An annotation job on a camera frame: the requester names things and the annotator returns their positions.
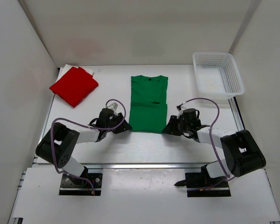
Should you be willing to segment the green t shirt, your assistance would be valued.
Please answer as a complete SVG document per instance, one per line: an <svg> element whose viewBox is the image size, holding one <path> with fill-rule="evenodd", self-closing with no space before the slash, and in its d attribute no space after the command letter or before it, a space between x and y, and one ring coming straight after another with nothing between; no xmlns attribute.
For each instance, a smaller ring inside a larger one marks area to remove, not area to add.
<svg viewBox="0 0 280 224"><path fill-rule="evenodd" d="M131 77L129 124L134 132L162 133L167 119L168 77Z"/></svg>

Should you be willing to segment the red t shirt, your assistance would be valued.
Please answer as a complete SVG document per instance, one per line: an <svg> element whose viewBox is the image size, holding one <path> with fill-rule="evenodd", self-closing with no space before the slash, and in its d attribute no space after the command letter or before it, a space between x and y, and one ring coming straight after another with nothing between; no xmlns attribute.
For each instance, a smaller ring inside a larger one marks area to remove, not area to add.
<svg viewBox="0 0 280 224"><path fill-rule="evenodd" d="M98 86L92 74L81 67L71 67L50 90L75 108Z"/></svg>

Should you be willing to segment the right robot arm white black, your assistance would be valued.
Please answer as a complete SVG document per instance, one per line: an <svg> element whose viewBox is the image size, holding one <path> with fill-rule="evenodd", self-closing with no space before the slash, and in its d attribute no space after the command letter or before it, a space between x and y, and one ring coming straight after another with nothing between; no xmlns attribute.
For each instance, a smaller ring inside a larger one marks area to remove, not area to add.
<svg viewBox="0 0 280 224"><path fill-rule="evenodd" d="M162 133L184 136L199 143L214 144L223 150L224 159L205 166L200 181L210 187L218 177L241 177L266 166L266 159L248 130L238 132L224 131L203 125L200 112L194 108L181 110L179 115L172 115Z"/></svg>

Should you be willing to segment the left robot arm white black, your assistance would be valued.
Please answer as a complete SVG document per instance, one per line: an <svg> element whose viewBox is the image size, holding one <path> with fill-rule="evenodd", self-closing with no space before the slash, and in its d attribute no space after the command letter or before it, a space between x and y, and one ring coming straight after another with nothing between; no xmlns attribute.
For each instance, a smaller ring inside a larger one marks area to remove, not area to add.
<svg viewBox="0 0 280 224"><path fill-rule="evenodd" d="M77 125L70 129L58 122L52 123L50 130L36 147L36 155L55 166L56 171L66 174L77 187L91 185L88 168L72 157L75 146L79 143L100 142L107 133L113 134L131 131L132 126L123 114L115 109L103 108L97 118L88 125Z"/></svg>

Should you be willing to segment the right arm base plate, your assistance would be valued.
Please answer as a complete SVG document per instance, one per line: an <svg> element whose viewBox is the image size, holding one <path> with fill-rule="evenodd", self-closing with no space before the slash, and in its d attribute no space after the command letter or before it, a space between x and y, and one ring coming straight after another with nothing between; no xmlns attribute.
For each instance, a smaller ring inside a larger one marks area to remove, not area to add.
<svg viewBox="0 0 280 224"><path fill-rule="evenodd" d="M210 177L206 165L201 171L185 173L185 179L174 184L175 187L186 187L187 197L230 197L229 184L224 176Z"/></svg>

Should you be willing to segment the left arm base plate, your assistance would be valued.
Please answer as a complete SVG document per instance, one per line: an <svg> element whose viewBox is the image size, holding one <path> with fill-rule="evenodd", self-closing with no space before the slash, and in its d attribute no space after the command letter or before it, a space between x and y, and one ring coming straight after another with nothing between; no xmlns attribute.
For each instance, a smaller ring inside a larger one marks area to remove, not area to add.
<svg viewBox="0 0 280 224"><path fill-rule="evenodd" d="M72 178L66 174L62 174L59 195L61 196L100 196L102 188L102 169L98 171L89 171L88 181Z"/></svg>

